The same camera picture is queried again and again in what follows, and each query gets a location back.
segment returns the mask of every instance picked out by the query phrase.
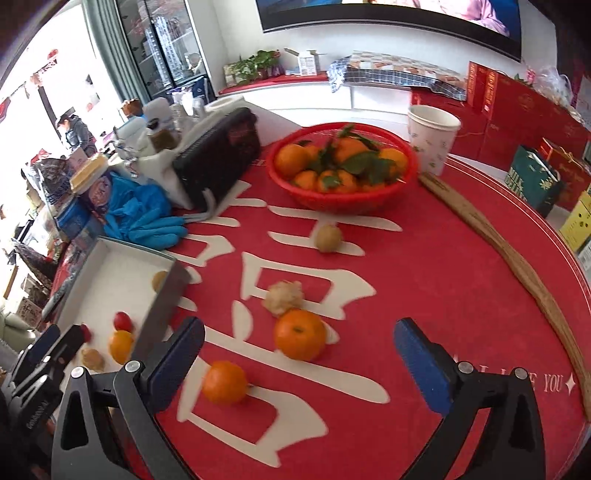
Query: round table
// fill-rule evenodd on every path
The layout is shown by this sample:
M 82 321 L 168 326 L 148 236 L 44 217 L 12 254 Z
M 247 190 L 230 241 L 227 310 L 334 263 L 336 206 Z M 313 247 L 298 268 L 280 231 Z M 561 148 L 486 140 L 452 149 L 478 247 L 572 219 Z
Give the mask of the round table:
M 535 268 L 591 358 L 590 292 L 556 232 L 503 185 L 456 160 L 443 180 L 471 201 Z M 206 344 L 158 421 L 203 480 L 399 478 L 437 427 L 392 342 L 412 317 L 433 342 L 480 371 L 530 372 L 543 423 L 547 478 L 579 451 L 588 430 L 578 380 L 554 331 L 502 258 L 418 183 L 368 216 L 333 218 L 300 207 L 261 166 L 222 211 L 189 225 L 171 249 L 191 272 L 171 323 L 201 318 Z M 338 221 L 347 244 L 311 248 Z M 274 351 L 269 285 L 302 282 L 330 345 L 314 364 Z M 199 395 L 207 365 L 227 359 L 256 385 L 230 407 Z M 452 474 L 463 473 L 482 431 L 478 415 Z

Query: person in black jacket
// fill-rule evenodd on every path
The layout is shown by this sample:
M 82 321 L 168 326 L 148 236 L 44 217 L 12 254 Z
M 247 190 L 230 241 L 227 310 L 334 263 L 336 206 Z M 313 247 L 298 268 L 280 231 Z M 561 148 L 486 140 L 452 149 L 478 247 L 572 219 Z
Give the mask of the person in black jacket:
M 89 158 L 97 152 L 96 140 L 79 116 L 64 113 L 57 120 L 56 127 L 62 127 L 65 130 L 66 141 L 64 143 L 70 147 L 70 152 L 80 147 Z

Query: orange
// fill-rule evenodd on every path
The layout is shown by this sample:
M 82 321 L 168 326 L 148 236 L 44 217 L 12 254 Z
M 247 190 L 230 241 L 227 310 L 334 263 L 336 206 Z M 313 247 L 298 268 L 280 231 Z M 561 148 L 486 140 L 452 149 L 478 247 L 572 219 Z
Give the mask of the orange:
M 314 144 L 308 144 L 304 148 L 306 149 L 306 151 L 310 155 L 310 158 L 313 161 L 318 160 L 318 156 L 320 155 L 320 150 L 322 150 L 320 147 L 317 147 Z
M 340 185 L 332 188 L 327 188 L 323 182 L 325 177 L 337 177 Z M 320 193 L 354 193 L 357 192 L 357 179 L 348 171 L 344 170 L 325 170 L 320 174 L 316 181 L 316 190 Z
M 109 353 L 119 365 L 125 365 L 131 355 L 134 336 L 127 330 L 117 330 L 109 339 Z
M 304 190 L 315 190 L 317 178 L 318 175 L 314 170 L 304 170 L 295 176 L 293 183 Z
M 337 163 L 343 163 L 347 158 L 369 150 L 362 141 L 349 137 L 339 138 L 335 147 L 334 158 Z
M 370 183 L 365 181 L 361 184 L 362 192 L 375 192 L 376 190 L 381 190 L 383 188 L 386 188 L 385 183 L 377 183 L 376 185 L 371 185 Z
M 273 332 L 275 346 L 286 357 L 310 362 L 326 345 L 326 328 L 312 312 L 293 309 L 277 320 Z
M 311 157 L 308 151 L 301 145 L 296 144 L 288 144 L 282 147 L 274 160 L 279 175 L 286 180 L 291 180 L 304 170 L 310 161 Z
M 212 363 L 201 384 L 203 395 L 216 405 L 237 403 L 246 396 L 247 390 L 244 370 L 226 360 Z
M 390 177 L 394 177 L 396 174 L 404 175 L 408 170 L 408 157 L 397 148 L 384 148 L 379 153 L 379 157 L 394 162 L 390 167 Z

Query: glass jar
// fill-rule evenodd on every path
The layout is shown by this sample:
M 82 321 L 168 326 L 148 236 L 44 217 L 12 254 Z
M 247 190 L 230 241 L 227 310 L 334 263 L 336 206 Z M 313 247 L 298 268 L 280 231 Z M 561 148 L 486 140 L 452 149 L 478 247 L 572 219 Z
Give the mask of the glass jar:
M 173 150 L 178 146 L 175 135 L 167 128 L 160 127 L 160 122 L 157 118 L 148 122 L 147 129 L 148 137 L 156 153 L 162 152 L 162 150 Z

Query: television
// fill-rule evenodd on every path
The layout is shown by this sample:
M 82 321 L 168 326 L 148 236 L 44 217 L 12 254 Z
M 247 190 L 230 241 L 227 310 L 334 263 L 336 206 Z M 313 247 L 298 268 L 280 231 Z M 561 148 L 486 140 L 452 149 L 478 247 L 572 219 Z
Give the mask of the television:
M 518 0 L 256 0 L 264 32 L 326 23 L 423 28 L 521 59 Z

